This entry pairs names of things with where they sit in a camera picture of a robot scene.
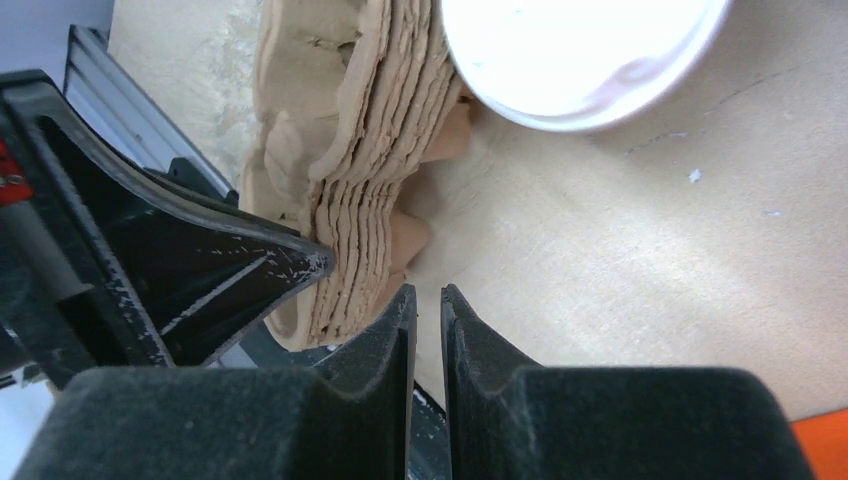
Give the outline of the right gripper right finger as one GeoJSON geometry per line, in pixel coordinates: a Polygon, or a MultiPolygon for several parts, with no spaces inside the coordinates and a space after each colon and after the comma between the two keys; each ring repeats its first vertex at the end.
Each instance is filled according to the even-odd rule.
{"type": "Polygon", "coordinates": [[[713,367],[545,367],[441,293],[456,479],[809,479],[775,397],[713,367]]]}

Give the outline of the white cup lid picked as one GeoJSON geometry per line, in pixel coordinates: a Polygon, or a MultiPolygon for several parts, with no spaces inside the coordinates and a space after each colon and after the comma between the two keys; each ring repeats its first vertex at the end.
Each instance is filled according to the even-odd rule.
{"type": "Polygon", "coordinates": [[[673,91],[721,30],[729,1],[452,0],[440,6],[465,84],[531,129],[608,128],[673,91]]]}

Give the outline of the pulp cup carrier tray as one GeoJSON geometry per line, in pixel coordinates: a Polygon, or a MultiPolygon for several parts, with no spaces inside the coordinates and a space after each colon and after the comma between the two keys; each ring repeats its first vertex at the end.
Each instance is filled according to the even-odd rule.
{"type": "Polygon", "coordinates": [[[266,317],[289,351],[363,331],[429,239],[398,204],[427,162],[464,154],[471,123],[436,1],[267,1],[254,60],[259,123],[245,211],[331,250],[335,265],[266,317]]]}

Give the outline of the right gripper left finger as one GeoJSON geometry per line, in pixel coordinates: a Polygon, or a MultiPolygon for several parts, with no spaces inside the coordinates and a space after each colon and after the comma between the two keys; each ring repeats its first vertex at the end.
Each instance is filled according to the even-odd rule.
{"type": "Polygon", "coordinates": [[[60,395],[19,479],[403,479],[416,293],[311,366],[97,368],[60,395]]]}

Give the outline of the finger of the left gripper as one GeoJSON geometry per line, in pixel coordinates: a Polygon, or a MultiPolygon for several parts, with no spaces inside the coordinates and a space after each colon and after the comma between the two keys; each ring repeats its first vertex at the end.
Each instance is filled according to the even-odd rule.
{"type": "Polygon", "coordinates": [[[325,247],[138,166],[40,70],[1,78],[1,383],[206,366],[332,270],[325,247]]]}

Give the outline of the orange paper bag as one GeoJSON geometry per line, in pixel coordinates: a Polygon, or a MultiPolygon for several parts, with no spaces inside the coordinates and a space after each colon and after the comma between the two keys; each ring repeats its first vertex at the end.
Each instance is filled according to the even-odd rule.
{"type": "Polygon", "coordinates": [[[791,424],[816,479],[847,480],[847,409],[791,424]]]}

